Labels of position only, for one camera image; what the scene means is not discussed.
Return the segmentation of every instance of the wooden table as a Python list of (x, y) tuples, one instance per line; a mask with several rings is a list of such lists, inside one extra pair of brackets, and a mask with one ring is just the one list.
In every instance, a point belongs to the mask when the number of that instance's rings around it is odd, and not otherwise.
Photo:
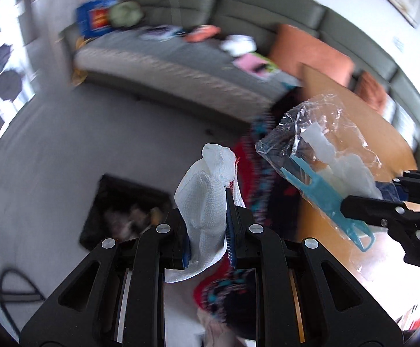
[[(335, 94), (340, 98), (347, 115), (364, 136), (368, 148), (377, 154), (391, 177), (400, 176), (403, 170), (417, 168), (412, 151), (403, 137), (351, 91), (306, 66), (303, 86), (306, 99), (326, 94)], [(373, 247), (362, 253), (350, 240), (341, 237), (327, 217), (303, 201), (297, 238), (301, 241), (307, 237), (320, 241), (393, 318), (420, 304), (420, 268), (403, 262), (401, 245), (386, 233), (376, 234)]]

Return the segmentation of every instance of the black bin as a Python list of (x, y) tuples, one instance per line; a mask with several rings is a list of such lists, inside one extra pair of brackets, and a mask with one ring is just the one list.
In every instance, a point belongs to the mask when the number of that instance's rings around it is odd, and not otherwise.
[(166, 216), (172, 208), (170, 195), (163, 191), (108, 174), (103, 175), (98, 184), (96, 197), (79, 238), (80, 244), (88, 250), (110, 237), (109, 227), (103, 217), (108, 209), (128, 212), (132, 205), (137, 204), (145, 213), (158, 207)]

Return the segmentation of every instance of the sofa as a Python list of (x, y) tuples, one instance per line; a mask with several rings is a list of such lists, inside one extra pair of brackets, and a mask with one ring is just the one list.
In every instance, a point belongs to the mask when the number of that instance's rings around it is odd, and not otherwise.
[(213, 24), (222, 31), (203, 43), (186, 43), (181, 38), (146, 42), (137, 31), (115, 31), (75, 50), (79, 32), (71, 25), (61, 37), (75, 66), (88, 72), (87, 82), (129, 90), (242, 131), (285, 93), (282, 82), (297, 84), (298, 80), (280, 73), (269, 82), (260, 82), (232, 66), (219, 41), (230, 34), (249, 35), (255, 39), (257, 52), (268, 55), (278, 24), (290, 24), (353, 60), (350, 90), (364, 70), (384, 86), (395, 102), (389, 122), (413, 149), (420, 169), (420, 94), (388, 53), (335, 11), (314, 0), (135, 1), (144, 10), (147, 25), (192, 29)]

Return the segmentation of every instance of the blue bag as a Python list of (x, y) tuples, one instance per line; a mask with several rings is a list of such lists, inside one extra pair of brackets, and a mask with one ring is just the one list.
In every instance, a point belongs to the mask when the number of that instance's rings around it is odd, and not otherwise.
[(95, 38), (114, 29), (109, 22), (109, 8), (117, 0), (90, 0), (77, 8), (77, 23), (85, 38)]

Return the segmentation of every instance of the pink magazine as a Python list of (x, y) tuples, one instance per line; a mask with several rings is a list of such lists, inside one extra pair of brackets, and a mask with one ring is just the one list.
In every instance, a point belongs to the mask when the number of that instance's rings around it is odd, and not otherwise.
[(234, 60), (233, 64), (235, 67), (262, 81), (269, 81), (275, 74), (280, 72), (276, 64), (255, 52), (242, 55)]

